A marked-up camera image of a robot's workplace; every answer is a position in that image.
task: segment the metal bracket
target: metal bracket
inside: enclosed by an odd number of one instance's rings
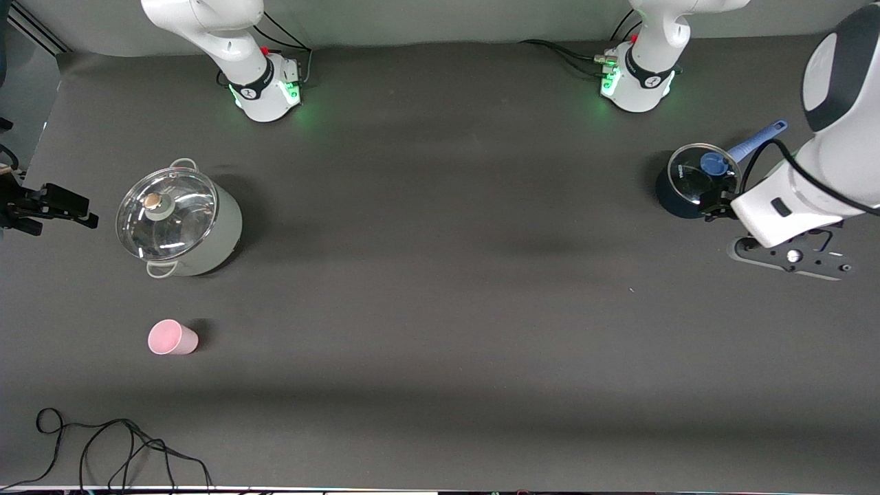
[[[763,247],[748,236],[734,240],[728,248],[728,255],[738,262],[824,280],[841,280],[851,277],[855,268],[852,259],[833,249],[836,240],[834,233],[826,229],[802,233],[774,247]]]

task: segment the gray table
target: gray table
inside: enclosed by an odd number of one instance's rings
[[[740,225],[651,193],[682,144],[777,118],[808,139],[817,41],[696,41],[646,115],[525,45],[320,50],[304,105],[270,124],[207,57],[67,60],[29,181],[90,197],[101,225],[0,247],[0,479],[42,471],[52,405],[131,417],[218,484],[879,492],[876,221],[848,222],[860,273],[831,283],[733,262]],[[181,156],[237,197],[243,247],[155,281],[114,213]],[[201,349],[150,354],[163,318]],[[128,448],[114,435],[96,481]],[[83,439],[47,484],[76,482]],[[157,456],[136,482],[165,483]]]

